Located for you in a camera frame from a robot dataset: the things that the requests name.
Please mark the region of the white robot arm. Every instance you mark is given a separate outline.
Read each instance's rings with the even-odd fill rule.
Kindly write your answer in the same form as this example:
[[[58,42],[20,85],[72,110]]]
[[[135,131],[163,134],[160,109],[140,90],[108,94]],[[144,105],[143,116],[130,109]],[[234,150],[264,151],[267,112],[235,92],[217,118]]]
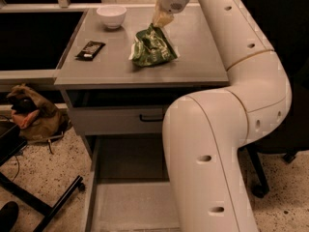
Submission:
[[[274,131],[292,102],[271,43],[240,0],[198,0],[227,72],[227,87],[175,100],[162,137],[182,232],[259,232],[241,175],[240,147]],[[157,0],[154,23],[188,0]]]

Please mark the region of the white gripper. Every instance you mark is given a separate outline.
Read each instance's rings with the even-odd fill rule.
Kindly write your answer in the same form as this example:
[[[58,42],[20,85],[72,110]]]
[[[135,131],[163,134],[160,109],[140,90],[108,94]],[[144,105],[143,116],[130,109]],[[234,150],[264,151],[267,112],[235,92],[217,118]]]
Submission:
[[[153,26],[162,28],[174,19],[172,14],[180,13],[189,0],[157,0],[160,10],[156,10],[153,16]]]

